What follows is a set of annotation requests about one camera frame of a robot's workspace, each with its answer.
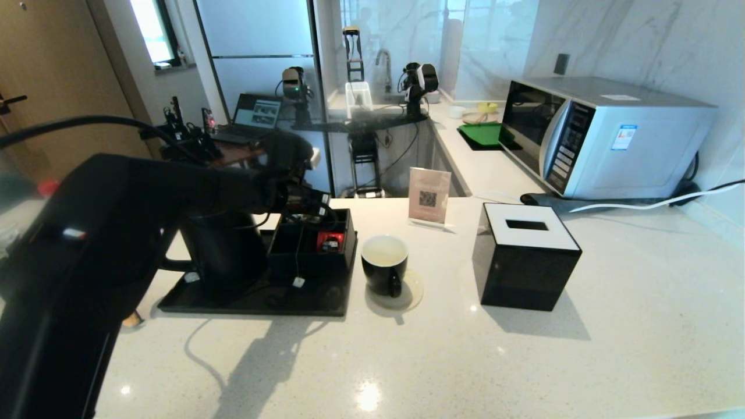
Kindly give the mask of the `black electric kettle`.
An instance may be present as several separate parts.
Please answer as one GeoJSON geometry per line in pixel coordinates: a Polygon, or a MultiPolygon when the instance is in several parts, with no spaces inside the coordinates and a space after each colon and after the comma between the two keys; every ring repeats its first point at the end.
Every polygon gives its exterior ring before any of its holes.
{"type": "Polygon", "coordinates": [[[196,273],[197,284],[207,294],[247,291],[269,271],[267,249],[250,213],[187,216],[179,231],[190,260],[165,258],[159,268],[196,273]]]}

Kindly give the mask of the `clear pyramid tea bag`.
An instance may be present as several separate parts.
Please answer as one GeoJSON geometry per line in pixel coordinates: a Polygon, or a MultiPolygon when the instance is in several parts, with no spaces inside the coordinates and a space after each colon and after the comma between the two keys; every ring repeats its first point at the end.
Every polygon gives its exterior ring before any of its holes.
{"type": "Polygon", "coordinates": [[[295,278],[293,279],[292,286],[298,289],[303,288],[303,285],[306,282],[306,279],[303,278],[303,274],[301,273],[301,264],[300,264],[300,250],[301,250],[301,244],[303,244],[303,241],[301,240],[303,238],[303,234],[307,232],[306,238],[310,238],[310,245],[311,247],[308,248],[308,252],[312,252],[314,254],[318,253],[318,244],[317,239],[319,237],[320,233],[320,226],[318,223],[311,222],[308,218],[305,218],[301,215],[290,215],[288,216],[288,222],[292,223],[293,225],[300,226],[300,235],[298,239],[298,244],[296,246],[295,250],[295,278]]]}

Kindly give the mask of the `black laptop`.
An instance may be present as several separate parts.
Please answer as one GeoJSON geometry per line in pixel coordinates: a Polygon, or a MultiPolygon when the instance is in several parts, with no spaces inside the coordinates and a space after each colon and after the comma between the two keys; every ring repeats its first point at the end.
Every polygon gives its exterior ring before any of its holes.
{"type": "Polygon", "coordinates": [[[212,139],[233,145],[261,140],[276,130],[281,109],[282,101],[277,97],[240,94],[232,121],[219,127],[212,139]]]}

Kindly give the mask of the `brown wooden desk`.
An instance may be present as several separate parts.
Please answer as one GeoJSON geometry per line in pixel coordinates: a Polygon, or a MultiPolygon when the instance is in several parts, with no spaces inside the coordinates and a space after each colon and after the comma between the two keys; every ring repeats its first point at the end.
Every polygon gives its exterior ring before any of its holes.
{"type": "Polygon", "coordinates": [[[227,172],[227,191],[236,197],[253,201],[269,201],[276,198],[276,190],[261,185],[256,173],[256,141],[247,145],[233,145],[216,141],[215,145],[224,157],[212,163],[222,172],[227,172]]]}

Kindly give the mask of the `black rig stand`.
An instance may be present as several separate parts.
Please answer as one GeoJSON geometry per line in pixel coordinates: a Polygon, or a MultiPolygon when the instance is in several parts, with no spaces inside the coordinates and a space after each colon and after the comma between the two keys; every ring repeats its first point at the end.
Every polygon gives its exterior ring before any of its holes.
{"type": "Polygon", "coordinates": [[[429,114],[421,112],[415,115],[404,112],[401,116],[388,116],[367,111],[358,114],[356,118],[335,123],[314,123],[309,117],[297,116],[291,127],[293,130],[300,131],[346,134],[352,169],[352,188],[345,195],[346,198],[386,198],[388,193],[386,193],[382,183],[384,175],[406,157],[420,137],[420,123],[429,119],[429,114]],[[406,125],[415,127],[415,135],[408,143],[407,148],[386,169],[381,169],[378,153],[380,146],[378,132],[389,131],[394,127],[406,125]],[[362,164],[372,164],[374,169],[372,179],[365,183],[360,183],[357,180],[357,167],[362,164]]]}

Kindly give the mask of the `black mug white inside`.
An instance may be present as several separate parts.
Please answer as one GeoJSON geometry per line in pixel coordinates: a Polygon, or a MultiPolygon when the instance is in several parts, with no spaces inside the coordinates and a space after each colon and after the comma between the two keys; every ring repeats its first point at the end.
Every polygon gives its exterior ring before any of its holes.
{"type": "Polygon", "coordinates": [[[409,250],[398,237],[377,235],[361,247],[361,262],[367,287],[378,296],[398,298],[402,295],[409,250]]]}

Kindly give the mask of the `QR code sign stand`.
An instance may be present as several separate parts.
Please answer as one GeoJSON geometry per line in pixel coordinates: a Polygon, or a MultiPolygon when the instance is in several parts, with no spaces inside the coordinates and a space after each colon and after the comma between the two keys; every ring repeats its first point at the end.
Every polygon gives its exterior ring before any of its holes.
{"type": "Polygon", "coordinates": [[[408,218],[416,222],[444,225],[449,202],[449,171],[410,168],[408,218]]]}

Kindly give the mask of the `silver refrigerator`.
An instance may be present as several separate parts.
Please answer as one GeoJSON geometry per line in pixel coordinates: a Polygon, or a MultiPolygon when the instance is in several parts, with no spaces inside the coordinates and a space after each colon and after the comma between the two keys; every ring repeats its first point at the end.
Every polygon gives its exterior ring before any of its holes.
{"type": "Polygon", "coordinates": [[[240,94],[282,93],[285,69],[303,68],[311,121],[327,118],[308,0],[193,0],[224,122],[240,94]]]}

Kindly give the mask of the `translucent round coaster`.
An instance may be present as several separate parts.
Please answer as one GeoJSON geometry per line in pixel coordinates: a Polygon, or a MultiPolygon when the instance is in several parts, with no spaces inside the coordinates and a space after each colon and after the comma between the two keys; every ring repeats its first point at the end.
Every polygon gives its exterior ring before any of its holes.
{"type": "Polygon", "coordinates": [[[402,281],[402,294],[399,297],[388,297],[375,294],[366,287],[366,302],[370,307],[381,312],[405,313],[416,308],[424,296],[424,285],[420,274],[407,269],[402,281]]]}

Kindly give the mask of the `chrome faucet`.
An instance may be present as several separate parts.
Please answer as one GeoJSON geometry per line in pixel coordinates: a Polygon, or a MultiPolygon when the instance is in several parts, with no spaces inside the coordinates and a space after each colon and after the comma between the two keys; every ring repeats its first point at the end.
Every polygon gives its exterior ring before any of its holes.
{"type": "Polygon", "coordinates": [[[391,74],[391,55],[389,54],[389,50],[386,48],[380,48],[376,55],[375,65],[380,66],[381,64],[384,64],[384,78],[382,79],[382,85],[384,92],[389,94],[393,90],[393,80],[391,74]]]}

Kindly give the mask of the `green cutting board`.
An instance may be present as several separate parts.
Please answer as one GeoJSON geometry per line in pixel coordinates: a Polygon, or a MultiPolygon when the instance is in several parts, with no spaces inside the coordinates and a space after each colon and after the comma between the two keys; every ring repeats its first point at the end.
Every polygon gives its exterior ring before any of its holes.
{"type": "Polygon", "coordinates": [[[520,146],[514,141],[514,136],[502,128],[501,123],[480,123],[461,125],[458,133],[466,144],[474,151],[505,151],[519,150],[520,146]]]}

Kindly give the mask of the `black tissue box white lid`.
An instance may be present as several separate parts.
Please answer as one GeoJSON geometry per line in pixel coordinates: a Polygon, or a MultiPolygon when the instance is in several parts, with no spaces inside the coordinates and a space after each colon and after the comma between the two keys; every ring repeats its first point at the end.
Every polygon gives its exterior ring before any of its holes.
{"type": "Polygon", "coordinates": [[[471,258],[481,305],[551,312],[582,253],[551,207],[482,204],[471,258]]]}

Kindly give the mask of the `silver microwave oven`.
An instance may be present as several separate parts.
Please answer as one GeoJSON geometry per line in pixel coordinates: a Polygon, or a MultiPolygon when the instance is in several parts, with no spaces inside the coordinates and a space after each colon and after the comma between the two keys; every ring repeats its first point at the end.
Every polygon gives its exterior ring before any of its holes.
{"type": "Polygon", "coordinates": [[[506,151],[545,188],[578,201],[668,198],[718,107],[601,77],[511,80],[506,151]]]}

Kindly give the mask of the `black upright frame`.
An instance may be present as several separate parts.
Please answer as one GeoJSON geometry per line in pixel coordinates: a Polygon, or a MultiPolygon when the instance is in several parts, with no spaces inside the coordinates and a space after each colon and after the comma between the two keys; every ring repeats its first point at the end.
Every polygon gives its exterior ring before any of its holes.
{"type": "Polygon", "coordinates": [[[357,26],[346,26],[342,30],[346,51],[348,82],[365,81],[364,55],[361,50],[361,31],[357,26]]]}

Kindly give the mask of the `window with black frame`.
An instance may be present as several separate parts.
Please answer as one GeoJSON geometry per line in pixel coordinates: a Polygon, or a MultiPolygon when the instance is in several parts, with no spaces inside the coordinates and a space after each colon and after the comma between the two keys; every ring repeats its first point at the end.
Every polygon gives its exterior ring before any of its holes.
{"type": "Polygon", "coordinates": [[[181,66],[178,39],[166,0],[129,0],[147,55],[156,70],[181,66]]]}

